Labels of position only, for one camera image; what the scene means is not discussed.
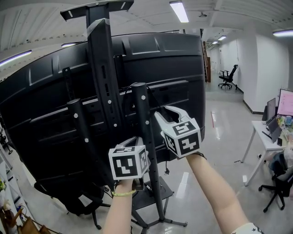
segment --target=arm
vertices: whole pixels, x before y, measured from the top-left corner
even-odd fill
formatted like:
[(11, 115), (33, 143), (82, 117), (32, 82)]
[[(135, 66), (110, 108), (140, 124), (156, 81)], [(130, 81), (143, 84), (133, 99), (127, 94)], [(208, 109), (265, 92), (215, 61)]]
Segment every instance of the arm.
[(205, 196), (212, 206), (223, 234), (231, 234), (240, 226), (249, 223), (235, 192), (230, 185), (197, 154), (186, 157)]
[[(115, 189), (116, 193), (126, 193), (132, 190), (132, 181), (122, 181)], [(103, 234), (129, 234), (131, 223), (132, 195), (113, 197), (111, 208), (106, 218)]]

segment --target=white cube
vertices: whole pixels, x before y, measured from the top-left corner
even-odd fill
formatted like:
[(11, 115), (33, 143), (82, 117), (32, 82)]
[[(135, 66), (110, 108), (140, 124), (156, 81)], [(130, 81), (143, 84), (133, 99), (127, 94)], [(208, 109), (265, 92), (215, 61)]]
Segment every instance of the white cube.
[(200, 149), (201, 130), (194, 118), (168, 124), (162, 129), (167, 147), (178, 158), (188, 156)]
[(145, 145), (110, 149), (109, 160), (114, 180), (142, 178), (149, 167)]

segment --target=yellow bracelet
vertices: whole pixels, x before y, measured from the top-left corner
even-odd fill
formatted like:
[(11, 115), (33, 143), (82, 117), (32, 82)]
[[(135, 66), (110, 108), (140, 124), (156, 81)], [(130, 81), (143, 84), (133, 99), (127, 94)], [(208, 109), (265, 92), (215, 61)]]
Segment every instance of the yellow bracelet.
[(125, 197), (125, 196), (128, 196), (128, 195), (134, 194), (135, 192), (136, 192), (136, 189), (135, 190), (132, 190), (130, 192), (126, 192), (126, 193), (112, 192), (112, 195), (115, 196), (115, 197)]

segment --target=fluorescent light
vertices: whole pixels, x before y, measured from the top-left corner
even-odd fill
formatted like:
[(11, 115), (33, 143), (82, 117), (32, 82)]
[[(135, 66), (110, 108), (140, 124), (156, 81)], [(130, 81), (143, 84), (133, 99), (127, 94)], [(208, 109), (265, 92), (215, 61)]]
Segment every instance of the fluorescent light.
[(65, 47), (74, 46), (74, 45), (76, 45), (76, 43), (67, 43), (67, 44), (63, 44), (61, 47), (65, 48)]
[(276, 37), (293, 37), (293, 30), (284, 30), (273, 33)]
[(184, 9), (182, 1), (170, 2), (171, 7), (175, 11), (181, 23), (188, 23), (186, 11)]
[(10, 63), (10, 62), (12, 62), (12, 61), (14, 61), (14, 60), (16, 60), (16, 59), (19, 59), (19, 58), (21, 58), (21, 57), (27, 56), (27, 55), (29, 55), (29, 54), (31, 54), (31, 53), (32, 53), (32, 51), (29, 50), (29, 51), (26, 51), (26, 52), (23, 52), (23, 53), (17, 54), (17, 55), (15, 55), (15, 56), (13, 56), (13, 57), (11, 57), (11, 58), (9, 58), (9, 59), (5, 59), (5, 60), (3, 60), (2, 62), (0, 62), (0, 67), (3, 66), (3, 65), (5, 65), (5, 64), (7, 64), (7, 63)]
[(226, 36), (221, 36), (218, 41), (224, 40), (226, 38)]

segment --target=white desk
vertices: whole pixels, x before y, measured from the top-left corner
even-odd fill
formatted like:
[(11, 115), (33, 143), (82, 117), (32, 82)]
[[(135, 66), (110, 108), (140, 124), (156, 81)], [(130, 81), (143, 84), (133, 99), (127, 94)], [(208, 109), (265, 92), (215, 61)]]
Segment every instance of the white desk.
[(283, 150), (286, 148), (286, 145), (284, 145), (284, 146), (277, 145), (277, 141), (275, 141), (275, 143), (273, 143), (270, 138), (268, 138), (265, 134), (262, 133), (262, 131), (263, 131), (263, 132), (269, 134), (269, 132), (266, 130), (266, 124), (264, 124), (265, 122), (262, 122), (262, 121), (251, 121), (251, 122), (252, 122), (252, 126), (253, 126), (253, 132), (252, 132), (252, 136), (250, 138), (249, 144), (247, 146), (246, 152), (245, 152), (241, 162), (242, 163), (244, 162), (244, 160), (248, 154), (251, 143), (252, 143), (253, 138), (255, 136), (255, 132), (257, 132), (257, 134), (259, 135), (259, 137), (265, 147), (265, 151), (262, 153), (260, 160), (258, 161), (257, 165), (255, 166), (253, 172), (250, 174), (249, 179), (245, 183), (245, 186), (249, 185), (250, 181), (254, 178), (258, 169), (260, 168), (261, 165), (263, 165), (266, 157), (268, 156), (268, 154), (271, 151), (280, 151), (280, 150)]

